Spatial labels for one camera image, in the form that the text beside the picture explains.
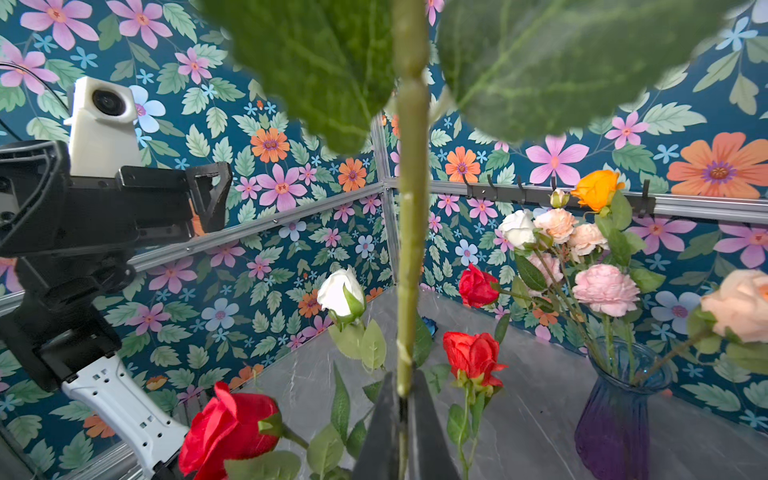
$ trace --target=white rose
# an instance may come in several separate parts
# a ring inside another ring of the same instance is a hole
[[[344,287],[352,297],[348,301],[344,295]],[[366,311],[366,295],[355,278],[352,268],[338,269],[320,286],[317,293],[317,303],[323,310],[332,310],[337,317],[361,316]]]
[[[518,210],[511,215],[507,215],[498,229],[502,231],[504,238],[507,239],[515,248],[520,248],[526,243],[536,241],[533,235],[533,214],[530,210]]]

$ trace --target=glass vase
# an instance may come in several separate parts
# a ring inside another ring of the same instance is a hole
[[[604,340],[596,343],[607,359]],[[648,397],[667,388],[672,372],[664,364],[641,386],[632,386],[630,364],[637,375],[658,356],[647,346],[634,344],[630,359],[628,345],[618,339],[614,348],[615,367],[607,367],[612,372],[603,370],[600,364],[605,362],[595,362],[590,355],[598,379],[576,427],[576,451],[598,480],[648,480]]]

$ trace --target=printed pink flower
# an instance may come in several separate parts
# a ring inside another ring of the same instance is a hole
[[[158,34],[161,37],[170,37],[173,35],[170,28],[164,23],[156,22],[157,18],[163,16],[163,7],[157,3],[147,3],[146,7],[141,6],[141,0],[125,0],[128,8],[117,0],[107,2],[109,9],[116,15],[130,20],[120,22],[120,33],[126,37],[135,37],[141,30],[141,39],[149,48],[157,47]]]
[[[617,267],[606,263],[590,266],[588,270],[577,273],[573,291],[579,303],[588,304],[595,312],[616,317],[637,310],[634,303],[640,300],[637,296],[640,289],[629,275],[624,275]]]
[[[163,304],[155,303],[152,310],[146,305],[140,305],[136,309],[137,316],[128,319],[126,325],[136,326],[136,336],[144,335],[147,330],[157,333],[163,329],[161,322],[170,319],[170,313],[162,313]]]
[[[467,204],[470,207],[474,207],[469,211],[469,217],[480,217],[480,223],[483,225],[488,225],[488,217],[498,217],[498,212],[496,212],[496,210],[493,208],[493,202],[490,200],[477,200],[475,198],[470,198],[467,200]]]
[[[453,212],[458,213],[458,195],[442,195],[437,196],[439,199],[437,208],[444,208],[445,215],[451,216]]]
[[[250,268],[248,276],[250,278],[256,276],[259,280],[264,280],[264,275],[272,271],[270,263],[272,263],[272,260],[265,260],[261,258],[261,255],[256,255],[253,262],[246,263],[246,266]]]
[[[267,192],[261,194],[259,199],[259,205],[266,207],[274,204],[277,200],[277,211],[283,212],[296,207],[297,197],[302,197],[306,194],[306,188],[303,185],[295,185],[299,180],[299,169],[296,167],[289,168],[288,173],[283,173],[283,168],[279,164],[272,166],[272,175],[274,178],[267,174],[261,174],[256,176],[256,181],[259,185],[264,187]]]
[[[606,133],[605,137],[608,140],[616,139],[616,142],[614,143],[616,150],[624,148],[624,145],[626,145],[627,142],[632,145],[640,144],[640,135],[638,134],[646,131],[648,129],[648,124],[644,121],[638,123],[637,117],[638,115],[636,111],[633,111],[627,116],[626,122],[624,122],[621,117],[614,117],[613,124],[616,129]]]
[[[440,223],[440,216],[435,215],[433,212],[429,212],[429,228],[432,229],[433,232],[438,233],[440,230],[442,230],[442,224]]]
[[[325,332],[331,325],[333,325],[333,320],[331,320],[331,317],[326,316],[326,318],[323,319],[320,315],[315,315],[313,326],[306,327],[301,331],[301,335],[305,336],[307,339],[311,339],[312,337],[318,336],[320,333]]]
[[[150,268],[147,273],[160,276],[149,282],[149,290],[159,290],[167,283],[168,289],[172,293],[179,293],[179,291],[181,291],[181,280],[189,282],[197,278],[195,272],[192,270],[185,270],[191,264],[192,257],[184,257],[176,262],[170,262],[162,266]]]
[[[397,142],[397,151],[393,151],[389,154],[389,158],[395,162],[395,177],[400,176],[400,142]]]
[[[327,233],[320,238],[321,242],[326,243],[326,247],[335,247],[339,244],[339,240],[341,240],[341,235],[339,235],[338,228],[334,228],[333,230],[328,229]]]
[[[256,200],[259,197],[257,192],[261,192],[261,185],[256,183],[256,177],[240,177],[240,185],[237,185],[235,190],[243,193],[243,195],[240,196],[241,200],[247,200],[248,197]]]
[[[223,260],[224,265],[228,266],[229,268],[235,266],[235,257],[239,257],[245,253],[244,248],[236,247],[239,242],[239,240],[234,240],[232,242],[225,243],[224,245],[219,245],[218,247],[205,250],[205,253],[208,255],[213,255],[210,258],[210,265],[219,266]]]
[[[288,346],[291,350],[295,350],[302,346],[302,344],[306,341],[306,338],[304,338],[304,335],[299,333],[298,335],[291,335],[290,341],[288,342]]]
[[[187,387],[186,392],[177,394],[176,398],[179,399],[179,402],[184,403],[200,395],[203,392],[203,390],[205,389],[201,386],[195,387],[194,385],[190,385]]]
[[[646,255],[656,253],[659,250],[659,240],[669,250],[682,252],[685,250],[685,242],[672,233],[688,233],[696,227],[696,222],[690,220],[673,220],[670,222],[669,217],[662,217],[661,215],[645,218],[633,217],[633,220],[642,227],[630,227],[629,231],[636,233],[645,240],[648,246],[643,249],[643,252]]]
[[[317,169],[312,168],[312,165],[310,164],[302,165],[299,167],[299,181],[304,182],[305,185],[309,185],[312,182],[317,181],[315,174],[317,174]]]
[[[741,263],[747,268],[757,268],[766,261],[765,250],[768,250],[768,230],[765,228],[749,228],[746,225],[729,225],[721,223],[724,233],[736,238],[723,238],[715,245],[715,251],[734,253],[741,249]]]
[[[442,12],[442,8],[445,6],[445,0],[427,0],[427,16],[429,17],[429,24],[434,25],[437,19],[437,12]]]
[[[183,63],[179,67],[179,74],[192,75],[192,81],[196,84],[200,84],[202,79],[200,77],[210,78],[210,72],[208,71],[208,65],[210,61],[207,58],[198,58],[197,52],[194,48],[189,47],[187,54],[176,52],[176,59]]]
[[[333,219],[338,220],[339,218],[343,223],[346,223],[347,220],[349,220],[350,217],[353,217],[355,215],[354,209],[352,209],[352,204],[341,204],[338,207],[336,207],[336,212],[333,214]]]
[[[74,47],[72,32],[84,40],[98,41],[98,34],[88,24],[75,20],[88,18],[93,8],[87,3],[74,0],[64,5],[63,0],[19,0],[30,8],[44,13],[27,12],[22,15],[21,24],[30,30],[43,31],[53,25],[53,39],[64,50]]]
[[[507,310],[507,309],[506,309],[506,308],[504,308],[503,306],[499,305],[499,306],[497,306],[497,307],[496,307],[496,308],[493,310],[493,313],[494,313],[494,316],[495,316],[495,318],[496,318],[497,320],[500,320],[500,319],[502,319],[502,317],[503,317],[504,315],[506,315],[507,313],[509,313],[509,310]]]
[[[22,57],[22,52],[10,41],[3,44],[2,52],[5,56],[5,61],[28,69],[39,76],[43,81],[58,81],[58,75],[54,72],[46,70],[45,68],[39,68],[45,63],[45,55],[43,55],[42,52],[30,51],[27,53],[26,57]],[[2,84],[3,87],[18,87],[22,84],[23,80],[24,85],[36,94],[42,95],[45,91],[45,87],[37,78],[20,68],[0,67],[0,70],[10,70],[9,72],[0,75],[0,84]]]
[[[589,147],[582,144],[574,144],[563,151],[566,138],[565,135],[560,137],[547,135],[545,141],[549,151],[538,145],[525,150],[528,159],[533,163],[544,164],[534,168],[531,172],[530,181],[532,184],[544,183],[550,177],[557,177],[558,175],[566,185],[575,185],[581,180],[578,170],[566,164],[576,164],[584,160]]]
[[[493,244],[501,248],[502,253],[507,253],[507,250],[515,249],[515,246],[509,243],[509,240],[504,237],[504,233],[501,230],[497,228],[496,230],[493,230],[493,233],[496,235],[496,238],[493,239]]]
[[[21,292],[22,285],[16,276],[16,259],[0,257],[0,276],[5,273],[5,288],[9,292]]]
[[[361,198],[360,203],[362,204],[362,212],[364,214],[375,214],[376,209],[381,207],[382,201],[379,200],[378,195],[371,195],[370,197]]]

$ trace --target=yellow-orange rose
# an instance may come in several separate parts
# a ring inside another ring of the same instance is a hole
[[[624,182],[619,182],[619,174],[611,170],[592,172],[576,185],[571,195],[579,199],[579,205],[589,206],[592,211],[599,212],[611,204],[616,190],[624,188]]]
[[[734,270],[718,291],[701,299],[701,309],[715,316],[716,334],[725,336],[730,327],[744,342],[768,343],[768,274]]]

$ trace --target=large green leaf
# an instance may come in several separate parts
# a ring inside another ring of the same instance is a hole
[[[334,151],[360,151],[395,83],[388,0],[202,2],[267,94],[282,97]],[[254,25],[269,25],[270,33]]]
[[[278,450],[247,460],[225,460],[224,468],[230,480],[293,480],[301,470],[301,458]]]
[[[507,141],[536,138],[633,101],[741,2],[453,0],[438,52],[464,118]]]

